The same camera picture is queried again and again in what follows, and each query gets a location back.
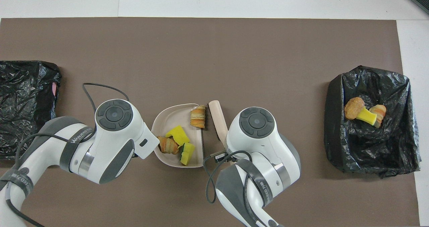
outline black plastic bag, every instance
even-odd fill
[[[55,118],[61,74],[43,61],[0,61],[0,73],[0,159],[15,159],[18,144]]]
[[[345,118],[344,106],[353,97],[361,97],[366,108],[385,105],[380,128]],[[343,172],[383,178],[420,170],[419,135],[406,76],[364,66],[337,76],[328,87],[324,128],[326,156]]]

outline brown tabletop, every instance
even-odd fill
[[[301,157],[301,178],[265,210],[284,226],[419,225],[414,175],[346,174],[326,159],[328,82],[358,65],[402,72],[395,21],[242,18],[1,20],[0,59],[43,60],[63,74],[57,115],[94,125],[83,82],[121,89],[151,128],[159,112],[219,100],[227,125],[268,109]],[[90,88],[96,104],[120,97]],[[205,152],[215,149],[205,145]],[[0,174],[10,164],[0,162]],[[152,153],[98,185],[49,168],[22,211],[46,226],[242,226],[205,200],[203,168]]]

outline white robotic arm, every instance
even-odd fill
[[[272,114],[260,107],[241,111],[228,131],[226,151],[246,151],[250,157],[237,153],[238,162],[220,172],[216,195],[221,204],[246,226],[281,226],[262,207],[298,180],[301,163]]]
[[[9,199],[19,210],[44,171],[52,165],[102,184],[117,178],[135,153],[145,159],[158,145],[138,110],[128,101],[108,100],[96,113],[97,131],[73,117],[58,117],[47,122],[39,133],[62,137],[36,137],[19,166],[6,172],[0,181],[0,227],[25,227],[22,219],[6,204]]]

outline croissant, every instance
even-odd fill
[[[386,107],[384,105],[374,105],[369,109],[373,114],[377,114],[377,120],[374,123],[374,127],[379,128],[381,126],[381,122],[386,115]]]
[[[178,154],[179,153],[179,145],[171,138],[168,137],[157,137],[160,141],[159,147],[161,152],[163,153],[173,153]]]
[[[190,111],[190,124],[197,128],[205,127],[205,105],[199,105]]]

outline white surface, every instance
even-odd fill
[[[410,78],[419,127],[420,171],[415,172],[420,225],[429,226],[429,21],[397,21],[404,75]]]
[[[410,0],[120,0],[118,16],[429,19]]]
[[[116,17],[119,0],[0,0],[0,18]]]
[[[162,153],[159,148],[155,148],[155,154],[161,162],[173,167],[193,168],[201,167],[204,161],[204,153],[202,149],[202,132],[200,128],[190,125],[190,111],[195,109],[198,104],[189,103],[182,105],[174,105],[161,111],[155,118],[152,125],[152,133],[155,136],[165,137],[165,134],[176,126],[182,126],[185,134],[195,146],[192,157],[187,166],[180,162],[181,154]]]
[[[424,19],[398,21],[403,71],[412,83],[420,130],[421,171],[415,174],[420,224],[429,226],[429,116],[423,78],[429,70],[429,15],[410,0],[0,0],[1,18],[18,17],[262,17]]]

